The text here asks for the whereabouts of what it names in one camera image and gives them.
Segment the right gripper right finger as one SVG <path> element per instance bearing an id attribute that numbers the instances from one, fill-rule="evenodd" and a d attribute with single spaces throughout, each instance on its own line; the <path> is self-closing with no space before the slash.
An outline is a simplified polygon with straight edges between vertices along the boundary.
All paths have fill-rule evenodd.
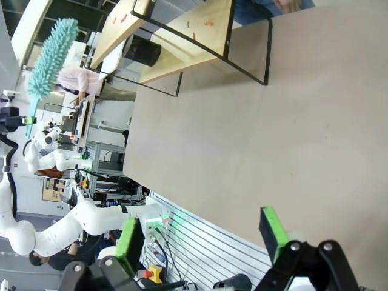
<path id="1" fill-rule="evenodd" d="M 312 291 L 360 291 L 340 244 L 318 246 L 292 240 L 272 206 L 261 207 L 259 231 L 272 262 L 256 291 L 290 291 L 296 278 L 306 278 Z"/>

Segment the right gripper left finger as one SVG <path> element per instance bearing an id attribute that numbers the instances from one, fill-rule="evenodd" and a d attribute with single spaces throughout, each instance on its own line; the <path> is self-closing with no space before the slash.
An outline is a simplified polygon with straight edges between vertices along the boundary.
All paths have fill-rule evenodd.
<path id="1" fill-rule="evenodd" d="M 113 255 L 88 266 L 81 261 L 67 265 L 60 291 L 141 291 L 134 280 L 144 245 L 138 218 L 129 218 Z"/>

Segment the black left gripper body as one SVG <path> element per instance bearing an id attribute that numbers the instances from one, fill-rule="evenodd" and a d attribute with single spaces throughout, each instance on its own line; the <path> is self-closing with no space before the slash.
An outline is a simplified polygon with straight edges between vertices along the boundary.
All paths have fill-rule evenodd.
<path id="1" fill-rule="evenodd" d="M 0 132 L 10 133 L 22 126 L 22 118 L 19 116 L 19 108 L 3 107 L 0 108 Z"/>

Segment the teal microfiber duster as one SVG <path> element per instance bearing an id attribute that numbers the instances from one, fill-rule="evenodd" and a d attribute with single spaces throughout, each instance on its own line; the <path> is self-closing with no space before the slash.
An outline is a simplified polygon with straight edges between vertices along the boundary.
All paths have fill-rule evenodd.
<path id="1" fill-rule="evenodd" d="M 28 80 L 29 117 L 36 115 L 38 104 L 53 90 L 77 35 L 78 21 L 73 18 L 59 19 L 52 27 L 50 36 L 44 41 L 41 54 Z"/>

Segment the arm base connector plate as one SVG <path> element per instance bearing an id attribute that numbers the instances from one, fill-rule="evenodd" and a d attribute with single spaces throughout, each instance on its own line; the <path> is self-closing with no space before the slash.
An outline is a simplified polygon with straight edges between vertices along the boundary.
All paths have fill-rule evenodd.
<path id="1" fill-rule="evenodd" d="M 148 218 L 145 221 L 146 229 L 146 240 L 148 243 L 154 243 L 155 240 L 162 240 L 163 236 L 166 236 L 170 221 L 170 213 L 162 213 L 160 216 L 155 218 Z"/>

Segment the person's left hand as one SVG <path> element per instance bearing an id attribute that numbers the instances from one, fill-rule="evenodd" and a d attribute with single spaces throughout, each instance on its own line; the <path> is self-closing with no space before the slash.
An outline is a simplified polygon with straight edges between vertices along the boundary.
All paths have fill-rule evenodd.
<path id="1" fill-rule="evenodd" d="M 273 0 L 282 13 L 291 13 L 301 10 L 301 0 Z"/>

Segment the yellow red emergency stop button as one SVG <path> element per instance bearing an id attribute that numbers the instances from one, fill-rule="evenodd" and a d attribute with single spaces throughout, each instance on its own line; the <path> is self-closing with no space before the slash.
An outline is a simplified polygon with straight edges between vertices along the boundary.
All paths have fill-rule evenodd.
<path id="1" fill-rule="evenodd" d="M 148 279 L 155 284 L 164 284 L 166 268 L 161 265 L 149 265 L 149 268 L 143 271 L 143 278 Z"/>

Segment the workbench with tools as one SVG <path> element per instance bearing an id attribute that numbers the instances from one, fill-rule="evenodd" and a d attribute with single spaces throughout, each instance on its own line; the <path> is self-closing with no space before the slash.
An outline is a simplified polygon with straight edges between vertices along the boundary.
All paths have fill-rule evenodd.
<path id="1" fill-rule="evenodd" d="M 88 95 L 83 101 L 79 102 L 75 114 L 75 126 L 72 130 L 73 142 L 78 147 L 85 147 L 89 124 L 95 106 L 95 94 Z"/>

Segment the person in pink shirt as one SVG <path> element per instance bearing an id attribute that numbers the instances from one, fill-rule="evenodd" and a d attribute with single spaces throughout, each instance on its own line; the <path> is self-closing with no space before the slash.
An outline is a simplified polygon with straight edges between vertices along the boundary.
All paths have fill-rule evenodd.
<path id="1" fill-rule="evenodd" d="M 136 92 L 117 89 L 99 78 L 99 73 L 81 67 L 64 67 L 54 84 L 54 91 L 72 94 L 73 104 L 79 105 L 89 95 L 95 96 L 99 104 L 102 101 L 135 102 Z"/>

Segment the electronics rack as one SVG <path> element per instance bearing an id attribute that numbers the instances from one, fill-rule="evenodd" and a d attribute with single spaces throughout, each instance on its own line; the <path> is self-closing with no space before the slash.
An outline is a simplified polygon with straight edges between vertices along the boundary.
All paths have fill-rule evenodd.
<path id="1" fill-rule="evenodd" d="M 123 173 L 125 147 L 94 141 L 88 141 L 86 146 L 93 161 L 87 175 L 89 197 L 103 206 L 142 203 L 145 198 L 143 186 Z"/>

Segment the slatted aluminium panel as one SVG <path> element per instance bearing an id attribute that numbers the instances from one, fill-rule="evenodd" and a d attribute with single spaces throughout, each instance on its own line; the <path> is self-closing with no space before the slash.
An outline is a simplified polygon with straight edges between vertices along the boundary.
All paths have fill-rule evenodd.
<path id="1" fill-rule="evenodd" d="M 165 251 L 169 261 L 168 281 L 182 278 L 199 290 L 209 290 L 214 283 L 238 273 L 247 275 L 252 285 L 257 286 L 270 269 L 270 259 L 262 247 L 211 224 L 157 193 L 149 198 L 168 208 L 170 221 L 166 236 L 160 240 L 162 247 L 144 247 L 140 259 L 144 267 L 161 264 L 154 252 Z"/>

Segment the person in black clothes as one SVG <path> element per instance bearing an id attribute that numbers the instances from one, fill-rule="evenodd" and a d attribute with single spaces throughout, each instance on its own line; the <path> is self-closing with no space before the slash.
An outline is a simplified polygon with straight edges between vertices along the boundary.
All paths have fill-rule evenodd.
<path id="1" fill-rule="evenodd" d="M 91 265 L 95 262 L 103 242 L 104 235 L 87 235 L 84 242 L 74 241 L 65 249 L 52 256 L 42 256 L 36 251 L 31 251 L 29 260 L 33 266 L 39 267 L 48 264 L 57 271 L 64 271 L 67 265 L 73 261 L 80 261 L 85 265 Z"/>

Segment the brown poster board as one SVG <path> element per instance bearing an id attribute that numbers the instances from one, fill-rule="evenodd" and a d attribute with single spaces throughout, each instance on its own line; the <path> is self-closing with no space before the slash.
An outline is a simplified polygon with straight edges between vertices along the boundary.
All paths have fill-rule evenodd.
<path id="1" fill-rule="evenodd" d="M 67 181 L 44 177 L 42 187 L 42 200 L 49 202 L 61 202 L 61 196 L 65 194 Z"/>

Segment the black mesh pen cup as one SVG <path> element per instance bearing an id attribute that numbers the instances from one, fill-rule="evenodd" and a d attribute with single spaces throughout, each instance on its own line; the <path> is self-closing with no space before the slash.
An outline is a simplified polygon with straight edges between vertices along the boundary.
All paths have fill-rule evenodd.
<path id="1" fill-rule="evenodd" d="M 162 46 L 138 35 L 131 35 L 125 42 L 122 57 L 153 67 L 161 54 Z"/>

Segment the wooden shelf with black frame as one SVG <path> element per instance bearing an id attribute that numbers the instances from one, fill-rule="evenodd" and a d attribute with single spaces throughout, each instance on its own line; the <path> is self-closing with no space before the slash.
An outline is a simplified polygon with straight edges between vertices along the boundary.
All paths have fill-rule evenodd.
<path id="1" fill-rule="evenodd" d="M 246 75 L 258 84 L 269 81 L 272 45 L 272 20 L 268 19 L 266 60 L 262 79 L 245 70 L 229 58 L 235 0 L 206 0 L 185 12 L 168 24 L 152 17 L 157 0 L 119 0 L 108 15 L 100 40 L 92 57 L 90 68 L 96 70 L 108 55 L 144 24 L 157 27 L 151 41 L 162 46 L 160 57 L 153 67 L 146 67 L 139 84 L 147 86 L 157 79 L 183 71 L 210 61 L 220 60 Z M 213 25 L 204 25 L 212 21 Z"/>

